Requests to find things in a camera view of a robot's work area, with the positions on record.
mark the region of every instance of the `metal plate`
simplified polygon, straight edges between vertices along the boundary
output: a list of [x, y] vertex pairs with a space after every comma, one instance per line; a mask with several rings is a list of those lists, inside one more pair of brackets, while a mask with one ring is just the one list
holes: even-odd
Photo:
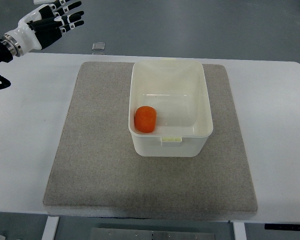
[[92, 55], [105, 55], [105, 53], [102, 51], [96, 51], [96, 52], [93, 52]]
[[105, 50], [105, 43], [104, 42], [95, 42], [92, 45], [92, 50], [97, 50], [97, 51], [103, 51]]
[[215, 240], [212, 233], [92, 228], [90, 240]]

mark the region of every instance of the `gray felt mat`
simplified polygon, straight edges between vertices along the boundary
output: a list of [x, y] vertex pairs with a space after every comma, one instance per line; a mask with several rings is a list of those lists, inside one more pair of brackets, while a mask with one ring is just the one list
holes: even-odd
[[213, 133], [195, 157], [142, 157], [128, 129], [133, 63], [85, 62], [44, 196], [50, 215], [244, 219], [257, 200], [227, 72], [204, 64]]

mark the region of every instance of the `white table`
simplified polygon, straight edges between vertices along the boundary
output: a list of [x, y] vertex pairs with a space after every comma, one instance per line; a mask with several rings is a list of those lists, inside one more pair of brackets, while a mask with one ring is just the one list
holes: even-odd
[[[81, 64], [143, 59], [150, 57], [28, 53], [0, 63], [12, 83], [0, 90], [0, 212], [46, 213], [42, 201]], [[300, 64], [198, 60], [228, 73], [258, 203], [245, 222], [300, 224]]]

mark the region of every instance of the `storage container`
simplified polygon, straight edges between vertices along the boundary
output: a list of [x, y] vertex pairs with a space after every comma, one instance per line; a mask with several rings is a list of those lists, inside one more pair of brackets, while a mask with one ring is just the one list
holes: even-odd
[[[141, 106], [156, 110], [151, 133], [135, 128]], [[145, 157], [194, 157], [213, 132], [203, 66], [196, 60], [158, 59], [133, 66], [128, 128], [136, 152]]]

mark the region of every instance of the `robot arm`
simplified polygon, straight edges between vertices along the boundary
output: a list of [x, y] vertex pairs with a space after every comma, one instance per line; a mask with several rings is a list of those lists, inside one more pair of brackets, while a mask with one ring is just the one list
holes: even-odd
[[[67, 4], [71, 0], [56, 0], [43, 4], [28, 13], [18, 22], [18, 27], [6, 32], [0, 39], [0, 62], [10, 62], [14, 56], [20, 57], [31, 50], [42, 50], [62, 37], [66, 32], [81, 26], [83, 11], [67, 15], [81, 5], [81, 1]], [[0, 76], [0, 89], [10, 86], [10, 82]]]

